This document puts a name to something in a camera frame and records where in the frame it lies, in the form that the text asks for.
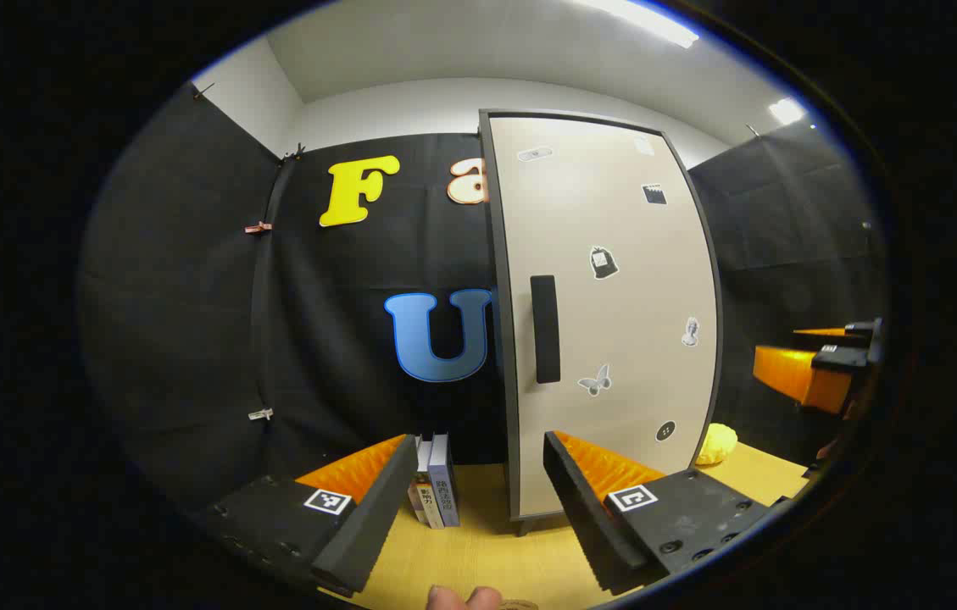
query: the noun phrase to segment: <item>blue letter u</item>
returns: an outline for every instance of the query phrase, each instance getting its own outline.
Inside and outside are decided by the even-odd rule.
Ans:
[[[463,352],[438,358],[429,337],[429,312],[437,298],[424,292],[397,294],[384,302],[396,328],[396,356],[408,375],[421,381],[459,381],[486,363],[486,305],[489,290],[468,289],[452,293],[448,301],[463,313]]]

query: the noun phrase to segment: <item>black door handle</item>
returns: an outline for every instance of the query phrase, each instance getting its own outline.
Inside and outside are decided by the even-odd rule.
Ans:
[[[557,288],[552,275],[531,276],[531,309],[535,316],[535,381],[560,381]]]

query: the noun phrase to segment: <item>book spine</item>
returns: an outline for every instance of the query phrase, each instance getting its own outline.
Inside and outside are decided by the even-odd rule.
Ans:
[[[440,519],[446,528],[458,528],[459,510],[455,506],[455,489],[452,486],[450,468],[447,464],[437,464],[429,467],[429,479],[432,489],[437,495],[437,506],[440,507]]]
[[[440,519],[440,509],[437,508],[436,496],[432,494],[432,483],[429,482],[429,475],[421,472],[416,486],[417,494],[421,498],[421,506],[425,507],[425,517],[429,520],[429,526],[434,530],[443,530],[444,522]]]
[[[409,487],[407,487],[407,497],[411,501],[411,508],[414,509],[414,517],[419,520],[420,524],[429,524],[428,518],[425,518],[425,507],[421,506],[421,497],[417,494],[417,484],[414,481],[411,481]]]

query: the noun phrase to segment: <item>wooden table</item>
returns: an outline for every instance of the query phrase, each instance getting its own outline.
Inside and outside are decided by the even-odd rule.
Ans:
[[[741,443],[723,463],[700,470],[766,506],[793,497],[807,481],[801,476],[805,466]],[[402,499],[365,591],[350,602],[372,610],[421,610],[432,584],[451,587],[464,599],[474,587],[488,585],[505,600],[527,600],[540,610],[593,607],[616,597],[598,587],[567,518],[546,518],[526,536],[516,536],[502,464],[458,466],[455,475],[462,526],[431,530]]]

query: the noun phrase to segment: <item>white cabinet door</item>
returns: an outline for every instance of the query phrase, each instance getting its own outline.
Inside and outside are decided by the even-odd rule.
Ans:
[[[513,114],[483,111],[482,146],[516,518],[562,510],[542,466],[548,430],[664,474],[690,466],[712,404],[719,320],[705,227],[665,138]],[[536,379],[533,275],[556,286],[556,382]]]

